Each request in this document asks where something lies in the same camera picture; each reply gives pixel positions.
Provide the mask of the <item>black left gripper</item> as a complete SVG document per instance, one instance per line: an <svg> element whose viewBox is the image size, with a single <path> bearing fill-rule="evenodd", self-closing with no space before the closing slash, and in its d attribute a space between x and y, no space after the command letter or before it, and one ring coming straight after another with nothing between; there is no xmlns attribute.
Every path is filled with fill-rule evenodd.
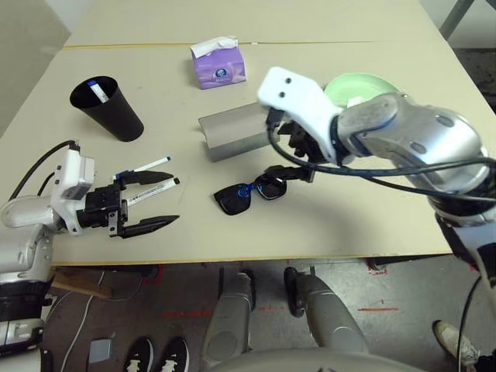
<svg viewBox="0 0 496 372"><path fill-rule="evenodd" d="M173 174L159 171L129 171L122 174L122 183L156 184L173 177ZM122 197L124 190L126 186L115 181L108 186L96 188L93 192L87 193L84 208L77 210L79 225L83 229L106 228L111 237L119 236L128 239L153 233L179 218L179 215L161 215L142 219L135 225L124 226L128 221L127 200Z"/></svg>

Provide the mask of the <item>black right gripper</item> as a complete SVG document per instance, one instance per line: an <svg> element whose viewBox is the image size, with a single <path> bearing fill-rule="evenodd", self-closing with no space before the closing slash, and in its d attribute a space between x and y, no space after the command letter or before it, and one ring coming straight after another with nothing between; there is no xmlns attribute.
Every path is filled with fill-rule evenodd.
<svg viewBox="0 0 496 372"><path fill-rule="evenodd" d="M292 163L328 163L317 142L296 122L282 123L277 130L277 135L289 136L288 145L293 149L293 153L289 153L277 145L277 152L286 160ZM307 183L313 182L315 174L313 170L305 167L284 167L281 165L268 167L264 173L281 180L300 180Z"/></svg>

